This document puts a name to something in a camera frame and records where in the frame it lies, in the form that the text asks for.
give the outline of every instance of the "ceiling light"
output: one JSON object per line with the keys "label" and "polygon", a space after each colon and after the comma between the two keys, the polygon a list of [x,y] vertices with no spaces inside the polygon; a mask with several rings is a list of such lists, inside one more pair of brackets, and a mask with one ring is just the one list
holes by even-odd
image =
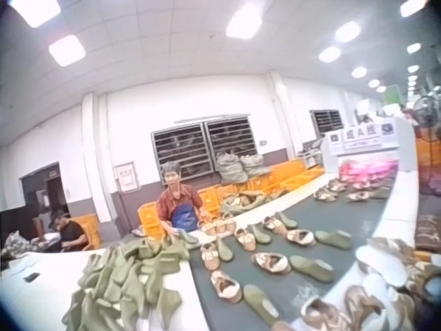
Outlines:
{"label": "ceiling light", "polygon": [[412,54],[414,52],[417,52],[421,49],[421,44],[420,43],[414,43],[413,45],[407,46],[407,52],[409,54]]}
{"label": "ceiling light", "polygon": [[69,35],[49,46],[49,53],[55,61],[62,67],[66,67],[85,56],[84,47],[80,44],[78,38]]}
{"label": "ceiling light", "polygon": [[370,82],[369,82],[369,87],[370,88],[376,88],[377,86],[379,86],[380,85],[380,81],[378,80],[378,79],[372,79]]}
{"label": "ceiling light", "polygon": [[335,61],[340,56],[341,51],[337,47],[328,47],[326,50],[320,53],[318,58],[320,61],[329,63]]}
{"label": "ceiling light", "polygon": [[409,71],[409,73],[414,73],[414,72],[416,72],[416,71],[418,71],[418,69],[420,69],[420,67],[419,66],[410,66],[410,67],[408,67],[407,68],[407,70]]}
{"label": "ceiling light", "polygon": [[417,11],[424,8],[426,2],[427,0],[408,0],[404,2],[400,7],[401,16],[409,17],[412,14],[415,14]]}
{"label": "ceiling light", "polygon": [[39,27],[61,12],[57,0],[11,0],[9,4],[32,28]]}
{"label": "ceiling light", "polygon": [[356,38],[360,34],[360,30],[360,26],[356,22],[350,21],[336,31],[336,39],[347,43]]}
{"label": "ceiling light", "polygon": [[259,8],[247,3],[234,13],[227,26],[227,37],[251,39],[262,25]]}
{"label": "ceiling light", "polygon": [[366,76],[367,70],[365,67],[358,67],[355,68],[352,72],[352,77],[353,78],[361,78]]}

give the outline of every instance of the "seated worker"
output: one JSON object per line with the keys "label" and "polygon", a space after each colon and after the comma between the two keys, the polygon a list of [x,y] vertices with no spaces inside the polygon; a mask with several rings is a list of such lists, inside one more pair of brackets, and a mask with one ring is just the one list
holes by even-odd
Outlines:
{"label": "seated worker", "polygon": [[168,188],[156,202],[161,226],[171,235],[178,235],[177,229],[196,230],[198,217],[195,208],[202,217],[208,216],[199,193],[192,186],[181,183],[181,167],[177,162],[164,164],[163,175]]}
{"label": "seated worker", "polygon": [[88,245],[88,238],[77,222],[55,213],[53,225],[60,232],[63,252],[79,252]]}

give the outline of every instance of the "window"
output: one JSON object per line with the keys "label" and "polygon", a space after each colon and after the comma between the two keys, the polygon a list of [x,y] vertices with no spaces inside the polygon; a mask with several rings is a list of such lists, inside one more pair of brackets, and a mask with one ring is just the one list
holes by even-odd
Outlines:
{"label": "window", "polygon": [[317,137],[323,137],[329,131],[343,129],[342,119],[338,110],[310,110],[309,112]]}
{"label": "window", "polygon": [[213,172],[202,123],[153,132],[152,142],[162,184],[162,168],[168,161],[179,162],[182,179]]}
{"label": "window", "polygon": [[234,153],[239,157],[257,154],[247,117],[208,121],[205,122],[205,130],[214,162],[217,155],[223,152]]}

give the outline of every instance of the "pile of green shoes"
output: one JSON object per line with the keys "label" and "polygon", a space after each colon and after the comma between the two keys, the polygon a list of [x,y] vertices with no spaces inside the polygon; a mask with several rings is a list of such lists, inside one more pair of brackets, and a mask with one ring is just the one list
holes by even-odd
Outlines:
{"label": "pile of green shoes", "polygon": [[148,319],[155,307],[168,330],[182,299],[178,291],[163,287],[163,275],[180,271],[179,262],[189,260],[187,245],[197,240],[188,234],[181,238],[136,239],[91,254],[62,320],[67,330],[135,331],[138,319]]}

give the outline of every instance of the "sack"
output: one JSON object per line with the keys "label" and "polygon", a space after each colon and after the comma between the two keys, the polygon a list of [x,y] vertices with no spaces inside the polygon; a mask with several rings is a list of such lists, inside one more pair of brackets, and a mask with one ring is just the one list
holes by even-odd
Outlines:
{"label": "sack", "polygon": [[267,203],[267,197],[262,191],[243,191],[225,197],[220,204],[220,212],[237,216],[265,203]]}
{"label": "sack", "polygon": [[243,165],[243,170],[248,174],[249,177],[262,176],[271,172],[269,167],[263,166],[262,155],[247,155],[246,157],[240,157],[240,162]]}
{"label": "sack", "polygon": [[248,181],[242,163],[234,154],[221,154],[216,160],[216,171],[222,177],[222,184],[242,184]]}

